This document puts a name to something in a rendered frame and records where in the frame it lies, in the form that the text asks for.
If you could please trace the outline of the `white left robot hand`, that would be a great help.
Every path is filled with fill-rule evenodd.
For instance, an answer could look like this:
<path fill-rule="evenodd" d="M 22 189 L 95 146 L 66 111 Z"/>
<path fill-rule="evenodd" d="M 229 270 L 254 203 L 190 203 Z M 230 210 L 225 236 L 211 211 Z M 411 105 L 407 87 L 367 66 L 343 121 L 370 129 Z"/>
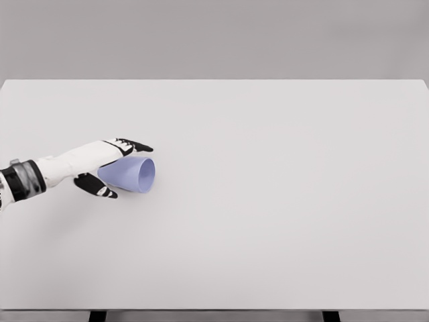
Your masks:
<path fill-rule="evenodd" d="M 96 197 L 117 199 L 118 194 L 91 172 L 131 154 L 153 151 L 140 142 L 113 138 L 85 144 L 66 152 L 63 157 L 71 167 L 73 182 L 78 188 Z"/>

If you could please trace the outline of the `lavender plastic cup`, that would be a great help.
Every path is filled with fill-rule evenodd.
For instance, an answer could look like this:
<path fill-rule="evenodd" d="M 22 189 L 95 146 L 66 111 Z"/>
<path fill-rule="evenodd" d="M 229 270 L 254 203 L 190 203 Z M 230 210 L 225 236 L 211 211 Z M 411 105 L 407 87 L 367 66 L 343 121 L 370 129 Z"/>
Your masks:
<path fill-rule="evenodd" d="M 147 193 L 154 184 L 156 166 L 151 158 L 127 156 L 100 167 L 97 174 L 109 185 L 135 193 Z"/>

